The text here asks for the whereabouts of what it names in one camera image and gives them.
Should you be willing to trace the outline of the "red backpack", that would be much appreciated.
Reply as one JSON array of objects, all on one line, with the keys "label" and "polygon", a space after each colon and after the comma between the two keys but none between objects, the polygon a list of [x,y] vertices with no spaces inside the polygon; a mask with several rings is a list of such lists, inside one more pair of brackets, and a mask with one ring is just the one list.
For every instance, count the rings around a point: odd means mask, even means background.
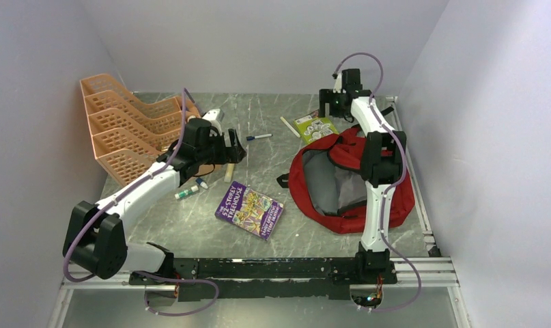
[{"label": "red backpack", "polygon": [[359,174],[365,147],[355,124],[308,143],[294,157],[289,172],[277,178],[289,189],[299,210],[337,234],[365,228],[367,192]]}]

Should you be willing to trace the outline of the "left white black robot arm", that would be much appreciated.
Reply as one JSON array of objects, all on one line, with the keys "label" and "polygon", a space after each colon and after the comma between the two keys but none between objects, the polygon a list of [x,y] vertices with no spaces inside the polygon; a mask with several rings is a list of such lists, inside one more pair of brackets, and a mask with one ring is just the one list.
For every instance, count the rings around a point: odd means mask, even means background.
[{"label": "left white black robot arm", "polygon": [[245,156],[236,129],[222,133],[208,120],[189,120],[179,138],[137,179],[109,197],[73,208],[63,244],[65,278],[83,281],[69,272],[69,265],[76,264],[101,279],[120,271],[144,271],[157,284],[171,281],[173,253],[154,243],[131,243],[128,232],[147,209],[195,177],[202,165],[239,163]]}]

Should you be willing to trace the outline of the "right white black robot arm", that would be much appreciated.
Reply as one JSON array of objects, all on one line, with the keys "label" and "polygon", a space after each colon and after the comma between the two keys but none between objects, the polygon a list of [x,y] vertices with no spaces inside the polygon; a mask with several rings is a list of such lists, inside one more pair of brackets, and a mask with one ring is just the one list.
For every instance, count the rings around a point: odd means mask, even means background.
[{"label": "right white black robot arm", "polygon": [[332,89],[320,90],[320,114],[352,116],[365,134],[358,173],[367,191],[366,221],[354,265],[356,278],[372,282],[380,272],[391,271],[387,241],[389,211],[397,185],[406,177],[406,134],[396,131],[378,109],[376,98],[361,83],[357,68],[334,71]]}]

